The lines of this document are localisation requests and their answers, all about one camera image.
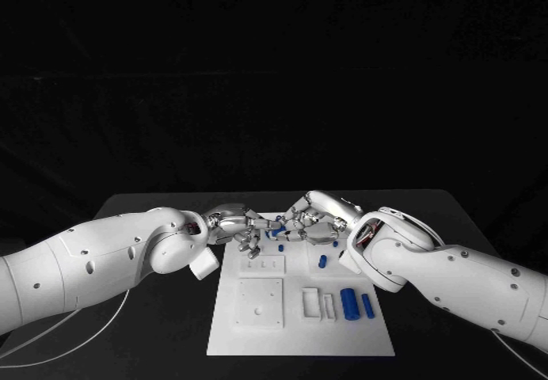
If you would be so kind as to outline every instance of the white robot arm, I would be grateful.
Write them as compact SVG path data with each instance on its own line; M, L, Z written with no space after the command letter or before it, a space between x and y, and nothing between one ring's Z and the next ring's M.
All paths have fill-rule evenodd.
M333 223L320 222L324 216ZM313 191L281 218L277 240L329 244L348 235L340 264L398 292L407 282L428 301L493 332L548 351L547 276L460 245L444 245L431 228L382 207L360 208Z
M159 207L79 224L0 257L0 335L105 301L153 272L189 266L203 279L219 266L208 242L222 244L235 237L241 251L249 249L255 257L258 229L280 227L242 204L203 215Z

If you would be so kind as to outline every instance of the black background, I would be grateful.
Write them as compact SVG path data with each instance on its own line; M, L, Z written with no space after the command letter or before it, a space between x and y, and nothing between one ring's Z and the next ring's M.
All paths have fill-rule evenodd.
M1 236L117 193L441 188L548 272L542 1L0 7Z

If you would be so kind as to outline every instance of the robotic hand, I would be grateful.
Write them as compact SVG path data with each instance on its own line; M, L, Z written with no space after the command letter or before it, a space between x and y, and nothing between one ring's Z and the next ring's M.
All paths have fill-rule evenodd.
M330 222L320 222L329 217ZM460 245L446 245L412 216L365 214L345 199L309 192L280 222L283 241L329 244L348 234L339 263L392 293L410 281L447 312L548 351L547 276Z
M208 248L235 238L239 251L260 253L258 229L281 223L242 204L199 215L159 207L74 226L0 257L0 335L32 321L79 310L140 284L144 277L189 266L203 279L219 263Z

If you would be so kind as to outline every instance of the hole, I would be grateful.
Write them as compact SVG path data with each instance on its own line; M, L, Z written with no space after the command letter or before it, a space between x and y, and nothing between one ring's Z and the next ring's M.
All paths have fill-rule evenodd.
M95 271L95 263L92 261L88 261L88 264L85 265L85 270L89 274Z

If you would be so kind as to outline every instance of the table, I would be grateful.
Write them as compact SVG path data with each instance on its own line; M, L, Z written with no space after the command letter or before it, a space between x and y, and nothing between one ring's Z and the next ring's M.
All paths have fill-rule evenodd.
M497 256L474 222L443 190L333 191L365 211L395 208L421 219L447 244L460 244ZM174 207L206 212L222 203L245 203L258 212L288 209L297 192L213 192L120 194L102 205L95 218ZM222 258L223 245L212 247ZM397 293L376 289L397 356L254 357L206 356L211 319L221 271L198 281L187 268L150 275L130 291L115 321L71 355L37 367L1 369L0 378L536 378L492 333L435 308L408 283ZM112 316L124 295L84 309L66 324L4 364L32 363L68 351L95 333ZM16 330L10 347L61 320L53 316Z

